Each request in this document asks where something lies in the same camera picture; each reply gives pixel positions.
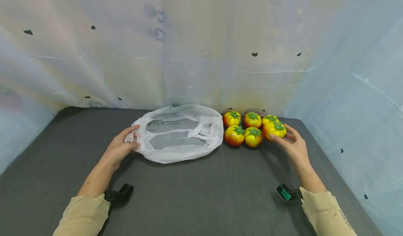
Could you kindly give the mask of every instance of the tomato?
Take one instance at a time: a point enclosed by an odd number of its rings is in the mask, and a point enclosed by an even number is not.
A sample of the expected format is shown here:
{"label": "tomato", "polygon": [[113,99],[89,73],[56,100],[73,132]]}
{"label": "tomato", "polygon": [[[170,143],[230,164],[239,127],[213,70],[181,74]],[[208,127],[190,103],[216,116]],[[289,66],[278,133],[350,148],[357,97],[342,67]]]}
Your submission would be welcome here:
{"label": "tomato", "polygon": [[244,130],[241,127],[232,125],[225,131],[225,141],[231,146],[239,146],[244,140],[243,133]]}
{"label": "tomato", "polygon": [[230,111],[224,115],[222,120],[226,127],[230,127],[232,125],[239,126],[239,124],[241,124],[241,115],[237,111]]}
{"label": "tomato", "polygon": [[262,125],[262,119],[255,112],[248,112],[243,118],[243,124],[245,127],[257,127],[260,128]]}
{"label": "tomato", "polygon": [[286,133],[287,130],[282,122],[268,122],[263,126],[262,129],[263,137],[269,141],[272,141],[270,134],[283,138]]}
{"label": "tomato", "polygon": [[249,127],[245,130],[245,144],[248,147],[256,148],[262,142],[262,131],[256,127]]}
{"label": "tomato", "polygon": [[276,116],[268,115],[262,119],[262,125],[264,126],[268,122],[280,122]]}

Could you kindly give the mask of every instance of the gray tabletop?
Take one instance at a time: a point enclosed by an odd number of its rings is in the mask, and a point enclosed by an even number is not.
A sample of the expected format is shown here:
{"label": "gray tabletop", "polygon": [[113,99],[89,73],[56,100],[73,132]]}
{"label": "gray tabletop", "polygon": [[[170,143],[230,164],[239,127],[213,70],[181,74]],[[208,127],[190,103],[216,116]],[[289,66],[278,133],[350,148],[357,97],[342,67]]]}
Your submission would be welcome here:
{"label": "gray tabletop", "polygon": [[[112,138],[147,111],[67,108],[0,176],[0,234],[51,235]],[[282,119],[306,140],[313,167],[339,201],[356,233],[382,235],[305,125]],[[115,190],[133,195],[112,206],[100,235],[315,235],[300,202],[276,192],[299,182],[281,148],[223,143],[200,159],[158,164],[129,155],[115,173]]]}

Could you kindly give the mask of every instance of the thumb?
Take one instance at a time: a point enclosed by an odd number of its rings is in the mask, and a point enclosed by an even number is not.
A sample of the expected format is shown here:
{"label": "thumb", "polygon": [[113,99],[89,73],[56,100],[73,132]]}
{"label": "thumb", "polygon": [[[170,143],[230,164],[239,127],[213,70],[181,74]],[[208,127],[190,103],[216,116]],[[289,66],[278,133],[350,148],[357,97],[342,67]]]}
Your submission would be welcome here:
{"label": "thumb", "polygon": [[280,138],[280,137],[278,137],[276,135],[270,134],[270,138],[273,141],[275,141],[276,143],[278,143],[279,145],[281,145],[283,148],[286,148],[289,145],[289,142],[287,142],[283,138]]}

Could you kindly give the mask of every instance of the hand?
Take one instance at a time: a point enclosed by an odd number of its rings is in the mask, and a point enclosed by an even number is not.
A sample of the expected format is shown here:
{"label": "hand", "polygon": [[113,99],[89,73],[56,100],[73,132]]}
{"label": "hand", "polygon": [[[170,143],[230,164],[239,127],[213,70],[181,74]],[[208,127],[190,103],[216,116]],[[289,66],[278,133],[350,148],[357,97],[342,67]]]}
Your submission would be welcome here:
{"label": "hand", "polygon": [[119,135],[115,136],[104,155],[101,157],[99,164],[106,164],[111,166],[114,171],[117,170],[120,162],[130,153],[130,151],[140,147],[140,143],[136,143],[136,140],[131,143],[124,143],[125,137],[139,127],[140,125],[135,125],[125,129]]}
{"label": "hand", "polygon": [[310,166],[309,157],[308,157],[308,149],[306,148],[306,144],[304,139],[300,136],[300,134],[294,128],[290,127],[287,124],[284,124],[288,131],[291,134],[286,133],[285,137],[287,139],[279,138],[275,135],[270,135],[271,139],[282,146],[287,152],[288,156],[291,159],[292,166],[294,168],[300,166]]}

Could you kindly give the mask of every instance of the white backdrop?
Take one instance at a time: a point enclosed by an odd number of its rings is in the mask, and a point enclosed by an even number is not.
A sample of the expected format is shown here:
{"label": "white backdrop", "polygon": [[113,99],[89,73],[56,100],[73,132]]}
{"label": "white backdrop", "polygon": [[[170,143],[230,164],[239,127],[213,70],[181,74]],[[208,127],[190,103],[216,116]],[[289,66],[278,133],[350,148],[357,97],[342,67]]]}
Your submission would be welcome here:
{"label": "white backdrop", "polygon": [[0,172],[66,106],[253,109],[303,120],[400,235],[401,19],[401,0],[0,0]]}

